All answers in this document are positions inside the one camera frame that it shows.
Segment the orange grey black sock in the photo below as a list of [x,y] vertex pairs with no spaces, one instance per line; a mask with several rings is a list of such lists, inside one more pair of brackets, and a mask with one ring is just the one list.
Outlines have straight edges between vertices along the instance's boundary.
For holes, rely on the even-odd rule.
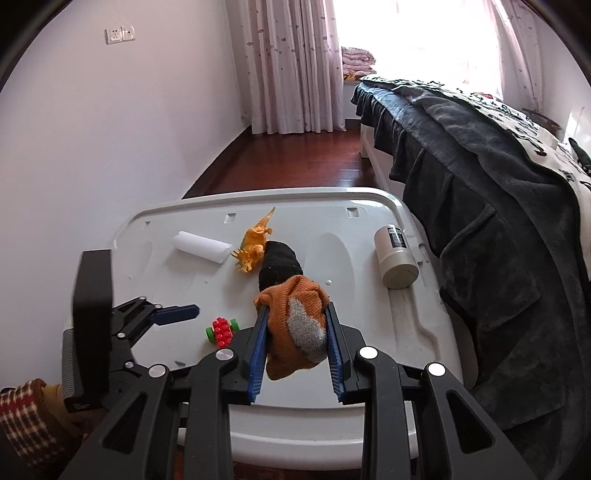
[[283,242],[266,243],[259,270],[256,308],[270,308],[266,374],[270,380],[287,378],[314,368],[327,358],[325,309],[329,295],[304,276],[294,250]]

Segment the white paper roll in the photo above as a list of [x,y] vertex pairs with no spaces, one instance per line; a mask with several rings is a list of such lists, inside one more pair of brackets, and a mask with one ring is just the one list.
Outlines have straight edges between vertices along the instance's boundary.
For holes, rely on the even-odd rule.
[[184,253],[211,261],[216,264],[224,263],[233,247],[229,243],[214,240],[204,236],[179,231],[172,239],[173,246]]

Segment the orange toy dinosaur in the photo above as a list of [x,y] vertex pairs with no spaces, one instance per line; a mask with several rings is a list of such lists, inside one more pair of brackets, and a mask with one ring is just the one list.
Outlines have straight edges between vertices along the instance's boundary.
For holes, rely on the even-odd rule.
[[252,272],[263,263],[267,237],[273,234],[273,228],[269,226],[269,222],[274,212],[276,208],[271,209],[256,225],[247,229],[240,246],[230,253],[236,261],[235,266],[239,272]]

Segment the beige cylindrical canister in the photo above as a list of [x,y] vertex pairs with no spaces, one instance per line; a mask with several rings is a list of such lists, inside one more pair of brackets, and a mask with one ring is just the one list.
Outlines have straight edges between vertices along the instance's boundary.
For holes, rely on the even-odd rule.
[[376,232],[374,242],[386,287],[392,290],[410,287],[419,277],[419,268],[403,230],[395,224],[385,225]]

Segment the red green toy wheel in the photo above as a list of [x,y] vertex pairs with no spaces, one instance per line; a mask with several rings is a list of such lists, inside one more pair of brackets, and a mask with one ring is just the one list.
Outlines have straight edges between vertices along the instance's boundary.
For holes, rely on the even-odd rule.
[[226,319],[217,317],[211,326],[205,329],[207,340],[217,349],[226,348],[230,345],[233,335],[239,331],[238,321],[235,318]]

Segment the white plastic storage box lid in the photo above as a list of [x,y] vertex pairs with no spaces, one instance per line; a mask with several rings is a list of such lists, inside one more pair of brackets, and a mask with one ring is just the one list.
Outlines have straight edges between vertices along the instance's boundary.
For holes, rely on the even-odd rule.
[[250,191],[130,217],[78,267],[65,403],[107,418],[69,479],[188,479],[235,463],[411,474],[399,379],[461,376],[452,320],[408,208],[376,189]]

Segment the dark grey blanket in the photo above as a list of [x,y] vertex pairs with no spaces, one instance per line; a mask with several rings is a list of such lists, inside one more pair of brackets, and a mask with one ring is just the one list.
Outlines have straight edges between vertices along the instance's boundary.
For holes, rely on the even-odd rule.
[[469,329],[473,396],[541,479],[590,475],[590,261],[575,192],[508,131],[431,93],[356,106]]

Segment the pink patterned curtain left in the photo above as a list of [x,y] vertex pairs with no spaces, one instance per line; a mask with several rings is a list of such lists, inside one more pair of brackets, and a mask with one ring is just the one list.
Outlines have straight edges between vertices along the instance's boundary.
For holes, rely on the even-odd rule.
[[344,78],[332,1],[228,1],[242,109],[253,134],[342,131]]

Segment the folded pink quilts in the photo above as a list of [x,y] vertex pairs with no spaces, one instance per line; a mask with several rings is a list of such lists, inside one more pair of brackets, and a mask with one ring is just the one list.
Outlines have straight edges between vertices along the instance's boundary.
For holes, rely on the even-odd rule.
[[359,79],[376,73],[375,57],[369,51],[360,48],[342,47],[342,77],[345,81]]

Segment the bed with patterned sheet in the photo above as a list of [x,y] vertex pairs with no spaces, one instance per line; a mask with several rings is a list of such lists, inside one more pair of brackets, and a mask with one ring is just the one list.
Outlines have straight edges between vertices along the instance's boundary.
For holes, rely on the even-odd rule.
[[372,88],[380,94],[401,94],[406,87],[413,93],[427,92],[465,104],[513,135],[534,163],[561,174],[575,192],[579,203],[580,240],[585,261],[590,261],[590,160],[575,141],[566,146],[528,115],[493,97],[476,92],[463,92],[458,88],[450,89],[447,85],[437,82],[386,80],[370,76],[356,86],[352,103],[356,106],[362,105],[363,94],[369,93]]

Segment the pink curtain right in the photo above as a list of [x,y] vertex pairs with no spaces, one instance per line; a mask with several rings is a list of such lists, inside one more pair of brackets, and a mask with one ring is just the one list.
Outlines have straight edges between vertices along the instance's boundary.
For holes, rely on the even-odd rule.
[[490,1],[490,4],[499,38],[504,38],[507,44],[506,49],[501,49],[501,59],[511,57],[522,106],[540,113],[544,82],[536,15],[524,1]]

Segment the white wall socket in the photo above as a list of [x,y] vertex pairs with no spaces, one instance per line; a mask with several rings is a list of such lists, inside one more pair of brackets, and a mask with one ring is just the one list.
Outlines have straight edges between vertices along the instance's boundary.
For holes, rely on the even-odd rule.
[[135,30],[132,26],[120,26],[118,28],[106,28],[104,30],[105,43],[113,45],[135,40]]

